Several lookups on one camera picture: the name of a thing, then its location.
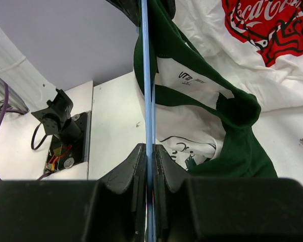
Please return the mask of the green and white raglan t-shirt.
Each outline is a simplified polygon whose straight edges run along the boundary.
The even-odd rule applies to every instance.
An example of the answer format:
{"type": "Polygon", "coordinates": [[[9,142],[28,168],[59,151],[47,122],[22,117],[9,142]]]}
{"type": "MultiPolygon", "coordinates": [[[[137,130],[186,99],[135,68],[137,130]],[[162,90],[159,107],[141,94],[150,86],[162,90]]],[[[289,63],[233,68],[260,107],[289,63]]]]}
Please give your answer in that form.
{"type": "Polygon", "coordinates": [[[147,13],[157,139],[196,176],[276,178],[252,130],[261,112],[256,97],[204,60],[161,1],[148,1],[147,13]]]}

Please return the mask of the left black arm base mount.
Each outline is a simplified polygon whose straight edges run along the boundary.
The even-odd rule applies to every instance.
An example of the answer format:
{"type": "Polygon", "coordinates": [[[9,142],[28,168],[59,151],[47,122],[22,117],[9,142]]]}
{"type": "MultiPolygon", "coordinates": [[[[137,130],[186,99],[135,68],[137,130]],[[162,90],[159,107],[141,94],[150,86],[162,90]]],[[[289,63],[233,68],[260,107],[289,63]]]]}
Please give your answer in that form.
{"type": "Polygon", "coordinates": [[[43,125],[45,135],[39,144],[34,146],[39,129],[37,126],[31,140],[31,149],[38,150],[46,138],[52,136],[43,169],[44,177],[87,161],[90,118],[88,112],[71,116],[73,102],[60,89],[57,90],[54,100],[48,100],[46,104],[45,109],[32,113],[43,125]]]}

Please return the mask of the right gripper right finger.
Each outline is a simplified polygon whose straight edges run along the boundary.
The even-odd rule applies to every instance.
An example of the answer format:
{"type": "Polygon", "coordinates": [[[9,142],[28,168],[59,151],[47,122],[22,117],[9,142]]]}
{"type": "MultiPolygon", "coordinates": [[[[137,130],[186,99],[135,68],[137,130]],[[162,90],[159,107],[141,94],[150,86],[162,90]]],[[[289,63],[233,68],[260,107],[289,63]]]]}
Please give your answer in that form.
{"type": "Polygon", "coordinates": [[[163,145],[154,146],[154,156],[153,176],[156,189],[164,190],[167,188],[171,193],[176,193],[183,182],[192,177],[171,158],[163,145]]]}

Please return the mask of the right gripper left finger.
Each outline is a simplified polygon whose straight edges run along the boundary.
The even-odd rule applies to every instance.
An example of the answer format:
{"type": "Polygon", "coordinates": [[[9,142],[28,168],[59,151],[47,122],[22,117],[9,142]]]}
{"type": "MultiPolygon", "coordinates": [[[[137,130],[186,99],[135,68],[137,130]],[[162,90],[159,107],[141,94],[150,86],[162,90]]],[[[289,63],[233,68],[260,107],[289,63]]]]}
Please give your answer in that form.
{"type": "Polygon", "coordinates": [[[124,161],[97,181],[114,194],[125,193],[131,186],[135,175],[145,177],[145,150],[146,144],[137,144],[124,161]]]}

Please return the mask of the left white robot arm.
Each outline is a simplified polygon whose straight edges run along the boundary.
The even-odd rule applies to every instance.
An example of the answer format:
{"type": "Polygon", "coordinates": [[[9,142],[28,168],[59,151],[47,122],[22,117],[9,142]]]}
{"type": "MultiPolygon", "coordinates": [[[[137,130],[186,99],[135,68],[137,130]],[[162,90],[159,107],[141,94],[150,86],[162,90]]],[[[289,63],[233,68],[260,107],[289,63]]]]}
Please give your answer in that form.
{"type": "Polygon", "coordinates": [[[133,69],[137,28],[108,1],[0,1],[0,78],[32,111],[133,69]]]}

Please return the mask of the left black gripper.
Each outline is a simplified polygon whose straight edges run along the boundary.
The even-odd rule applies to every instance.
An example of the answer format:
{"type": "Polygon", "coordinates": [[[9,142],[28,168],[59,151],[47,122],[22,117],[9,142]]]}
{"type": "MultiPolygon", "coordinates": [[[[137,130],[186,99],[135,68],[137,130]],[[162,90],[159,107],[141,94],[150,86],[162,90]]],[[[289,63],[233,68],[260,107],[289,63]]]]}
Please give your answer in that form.
{"type": "Polygon", "coordinates": [[[107,2],[121,11],[136,27],[140,26],[138,0],[107,0],[107,2]]]}

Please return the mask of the light blue wire hanger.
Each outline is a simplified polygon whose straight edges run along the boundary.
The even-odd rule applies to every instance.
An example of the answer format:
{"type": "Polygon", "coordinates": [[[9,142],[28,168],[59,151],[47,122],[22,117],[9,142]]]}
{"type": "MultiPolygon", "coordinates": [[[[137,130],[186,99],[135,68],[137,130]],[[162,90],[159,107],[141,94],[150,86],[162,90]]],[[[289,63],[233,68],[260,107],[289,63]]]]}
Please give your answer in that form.
{"type": "Polygon", "coordinates": [[[147,156],[147,241],[156,240],[154,226],[154,202],[153,202],[153,125],[152,125],[152,86],[150,78],[149,35],[147,1],[141,1],[142,15],[142,50],[143,50],[143,79],[145,101],[145,131],[146,131],[146,156],[147,156]]]}

